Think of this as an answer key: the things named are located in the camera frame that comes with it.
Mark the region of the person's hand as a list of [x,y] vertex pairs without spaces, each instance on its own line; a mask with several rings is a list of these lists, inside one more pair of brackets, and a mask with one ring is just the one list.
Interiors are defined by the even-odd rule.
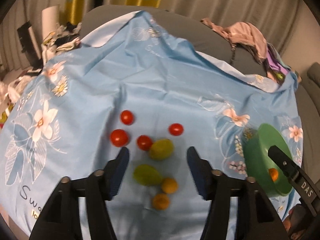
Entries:
[[289,239],[300,239],[307,228],[308,214],[304,206],[297,204],[284,219],[283,225]]

